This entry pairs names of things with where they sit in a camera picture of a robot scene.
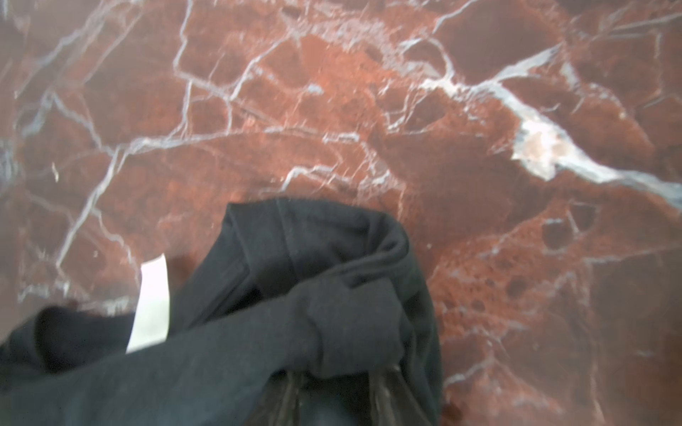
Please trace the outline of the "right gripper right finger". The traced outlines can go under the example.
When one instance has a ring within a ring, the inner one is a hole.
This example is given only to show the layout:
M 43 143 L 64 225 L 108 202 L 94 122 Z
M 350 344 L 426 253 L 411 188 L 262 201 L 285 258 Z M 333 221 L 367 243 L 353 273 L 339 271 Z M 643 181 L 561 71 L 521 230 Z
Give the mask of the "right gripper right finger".
M 372 424 L 375 426 L 430 425 L 399 367 L 370 373 L 369 397 Z

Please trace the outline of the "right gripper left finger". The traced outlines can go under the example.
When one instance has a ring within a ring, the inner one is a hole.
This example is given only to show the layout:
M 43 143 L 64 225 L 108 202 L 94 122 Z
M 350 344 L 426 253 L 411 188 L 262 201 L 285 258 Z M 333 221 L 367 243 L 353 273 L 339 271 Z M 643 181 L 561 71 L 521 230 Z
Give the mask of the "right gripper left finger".
M 304 384 L 300 373 L 278 373 L 266 384 L 250 414 L 251 426 L 298 425 L 298 397 Z

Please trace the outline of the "black shirt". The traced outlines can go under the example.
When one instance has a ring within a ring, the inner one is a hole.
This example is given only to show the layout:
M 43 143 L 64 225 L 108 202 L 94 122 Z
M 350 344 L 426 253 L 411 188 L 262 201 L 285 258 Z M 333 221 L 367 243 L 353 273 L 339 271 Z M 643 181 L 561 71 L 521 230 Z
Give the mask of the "black shirt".
M 403 226 L 329 201 L 231 204 L 170 299 L 162 342 L 134 317 L 50 306 L 1 345 L 4 425 L 250 425 L 270 378 L 300 373 L 298 425 L 373 425 L 369 374 L 399 367 L 442 411 L 433 301 Z

